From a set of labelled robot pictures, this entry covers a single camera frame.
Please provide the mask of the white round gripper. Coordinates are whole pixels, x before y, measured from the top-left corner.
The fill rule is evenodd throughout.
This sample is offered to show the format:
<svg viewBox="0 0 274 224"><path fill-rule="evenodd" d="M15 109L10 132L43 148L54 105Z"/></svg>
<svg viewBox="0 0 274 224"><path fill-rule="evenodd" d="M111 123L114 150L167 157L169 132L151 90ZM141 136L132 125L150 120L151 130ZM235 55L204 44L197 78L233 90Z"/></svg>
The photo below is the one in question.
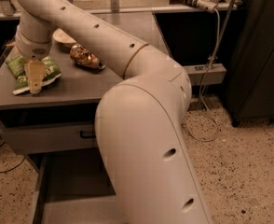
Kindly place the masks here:
<svg viewBox="0 0 274 224"><path fill-rule="evenodd" d="M53 33L53 26L17 27L16 46L24 58L30 59L24 69L31 94L38 94L42 90L46 67L40 60L49 55Z"/></svg>

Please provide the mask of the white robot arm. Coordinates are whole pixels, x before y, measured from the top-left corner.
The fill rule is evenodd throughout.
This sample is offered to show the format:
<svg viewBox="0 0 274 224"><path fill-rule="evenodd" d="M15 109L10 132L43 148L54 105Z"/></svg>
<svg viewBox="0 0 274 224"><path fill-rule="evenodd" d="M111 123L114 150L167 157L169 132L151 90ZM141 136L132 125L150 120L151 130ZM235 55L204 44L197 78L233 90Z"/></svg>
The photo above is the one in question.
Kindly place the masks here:
<svg viewBox="0 0 274 224"><path fill-rule="evenodd" d="M121 77L95 115L105 169L129 224L213 224L185 147L191 82L184 68L142 39L68 0L17 0L16 45L43 59L61 28Z"/></svg>

